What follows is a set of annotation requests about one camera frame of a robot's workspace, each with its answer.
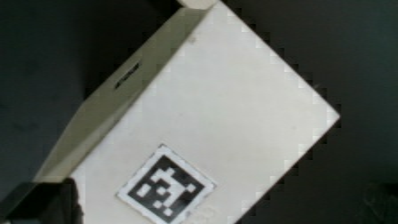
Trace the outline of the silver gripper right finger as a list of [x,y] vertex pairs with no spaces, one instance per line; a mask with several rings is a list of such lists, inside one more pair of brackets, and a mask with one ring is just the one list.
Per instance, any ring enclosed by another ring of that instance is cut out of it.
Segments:
[[398,224],[398,183],[372,183],[365,189],[362,224]]

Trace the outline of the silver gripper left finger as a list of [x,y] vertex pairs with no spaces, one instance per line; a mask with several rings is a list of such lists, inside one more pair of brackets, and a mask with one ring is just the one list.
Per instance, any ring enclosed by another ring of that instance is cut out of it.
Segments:
[[78,189],[60,182],[22,182],[0,200],[0,224],[83,224]]

